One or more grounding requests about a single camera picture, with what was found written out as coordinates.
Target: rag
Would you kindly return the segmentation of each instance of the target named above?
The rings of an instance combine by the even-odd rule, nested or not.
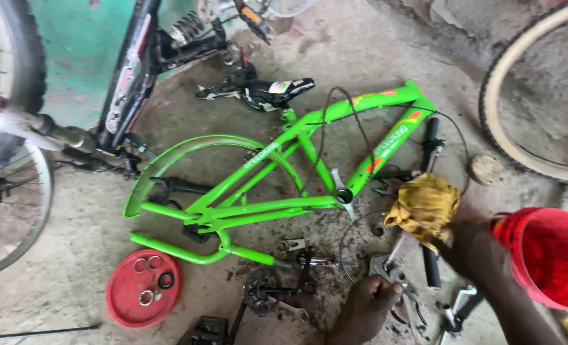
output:
[[[384,218],[385,226],[398,225],[411,233],[420,243],[438,254],[437,248],[426,241],[427,235],[448,239],[448,224],[460,202],[456,187],[432,174],[422,174],[399,188],[398,197]]]

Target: bicycle saddle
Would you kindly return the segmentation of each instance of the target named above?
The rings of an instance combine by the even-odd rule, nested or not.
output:
[[[248,80],[243,84],[243,99],[260,111],[273,111],[288,107],[287,103],[316,84],[312,78],[288,80],[286,82],[268,82]]]

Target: chainring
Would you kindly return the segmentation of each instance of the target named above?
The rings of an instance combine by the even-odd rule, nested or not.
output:
[[[260,267],[250,272],[248,278],[243,282],[243,296],[248,308],[258,316],[266,316],[278,308],[279,301],[269,302],[268,296],[260,296],[262,287],[279,288],[280,278],[272,267]],[[252,288],[257,288],[257,293],[250,295]]]

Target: red container lid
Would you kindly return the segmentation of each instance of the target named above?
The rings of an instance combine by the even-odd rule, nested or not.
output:
[[[173,275],[173,286],[161,288],[158,279],[167,271]],[[170,279],[165,278],[164,286],[170,283]],[[173,310],[180,298],[182,285],[183,275],[177,259],[154,249],[135,252],[122,260],[111,274],[106,296],[108,316],[127,328],[154,326]],[[139,300],[145,290],[156,295],[146,306]],[[145,294],[143,302],[149,300],[150,294]]]

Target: human hand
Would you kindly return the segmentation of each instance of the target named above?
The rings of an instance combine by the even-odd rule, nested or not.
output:
[[[510,252],[486,231],[487,223],[467,221],[450,224],[448,227],[454,237],[452,247],[437,238],[432,238],[431,243],[439,249],[441,256],[456,273],[483,290],[514,279],[511,274]]]
[[[346,304],[327,336],[326,345],[361,345],[375,337],[389,310],[401,298],[403,286],[376,274],[350,289]]]

